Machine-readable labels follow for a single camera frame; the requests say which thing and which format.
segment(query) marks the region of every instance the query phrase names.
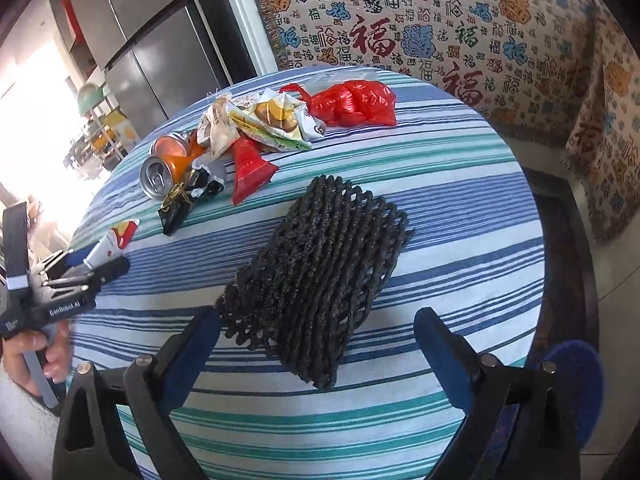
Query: red plastic piece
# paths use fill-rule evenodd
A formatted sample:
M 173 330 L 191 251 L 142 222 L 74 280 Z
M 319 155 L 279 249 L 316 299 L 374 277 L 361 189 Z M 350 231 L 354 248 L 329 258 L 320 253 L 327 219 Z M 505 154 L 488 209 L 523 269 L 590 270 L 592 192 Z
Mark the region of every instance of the red plastic piece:
M 236 162 L 236 187 L 233 202 L 238 205 L 249 195 L 254 193 L 262 184 L 271 180 L 278 171 L 275 164 L 264 160 L 255 143 L 248 137 L 242 136 L 233 144 L 234 160 Z
M 380 81 L 345 81 L 314 96 L 297 83 L 280 89 L 280 92 L 296 91 L 302 96 L 309 113 L 327 126 L 396 126 L 396 94 Z

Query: round table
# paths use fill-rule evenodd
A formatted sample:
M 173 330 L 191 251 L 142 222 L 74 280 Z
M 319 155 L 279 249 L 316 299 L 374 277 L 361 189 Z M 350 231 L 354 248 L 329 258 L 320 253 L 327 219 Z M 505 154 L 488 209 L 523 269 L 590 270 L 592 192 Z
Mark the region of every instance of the round table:
M 304 82 L 335 68 L 287 70 L 237 84 L 237 96 Z M 330 129 L 305 153 L 272 153 L 271 183 L 239 206 L 230 186 L 198 205 L 172 237 L 158 202 L 138 183 L 150 143 L 195 127 L 213 96 L 144 139 L 96 195 L 72 246 L 139 218 L 131 268 L 76 320 L 74 365 L 121 367 L 156 352 L 196 311 L 214 304 L 316 175 L 351 179 L 407 212 L 415 236 L 355 332 L 332 392 L 278 360 L 220 338 L 185 405 L 172 419 L 216 479 L 423 478 L 456 433 L 450 406 L 414 340 L 415 312 L 432 306 L 476 351 L 522 365 L 542 303 L 542 228 L 527 181 L 507 145 L 475 111 L 436 87 L 377 71 L 398 96 L 398 126 Z M 230 178 L 234 177 L 228 161 Z M 136 459 L 157 478 L 130 411 L 121 419 Z

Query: tiled floor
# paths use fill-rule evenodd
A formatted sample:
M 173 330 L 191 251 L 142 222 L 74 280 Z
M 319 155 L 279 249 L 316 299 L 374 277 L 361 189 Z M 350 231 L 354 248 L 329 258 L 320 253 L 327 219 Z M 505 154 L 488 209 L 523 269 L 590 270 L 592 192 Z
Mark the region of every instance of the tiled floor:
M 614 240 L 596 243 L 584 191 L 562 166 L 560 151 L 511 139 L 508 144 L 521 165 L 571 183 L 590 238 L 606 391 L 602 414 L 582 450 L 581 463 L 583 480 L 600 480 L 640 418 L 640 214 Z

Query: can lid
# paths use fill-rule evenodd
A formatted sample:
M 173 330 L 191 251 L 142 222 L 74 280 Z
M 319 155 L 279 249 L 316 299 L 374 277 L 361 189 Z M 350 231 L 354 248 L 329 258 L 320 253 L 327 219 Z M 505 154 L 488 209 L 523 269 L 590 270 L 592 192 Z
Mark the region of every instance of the can lid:
M 153 200 L 164 200 L 174 185 L 169 167 L 159 156 L 150 156 L 140 168 L 140 186 Z

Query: black woven object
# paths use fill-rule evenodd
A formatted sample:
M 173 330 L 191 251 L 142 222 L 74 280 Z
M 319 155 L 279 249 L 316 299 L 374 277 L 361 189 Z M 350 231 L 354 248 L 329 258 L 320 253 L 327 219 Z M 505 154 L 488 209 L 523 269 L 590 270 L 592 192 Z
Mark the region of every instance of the black woven object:
M 218 307 L 228 330 L 331 389 L 338 359 L 414 231 L 406 214 L 341 177 L 313 179 Z

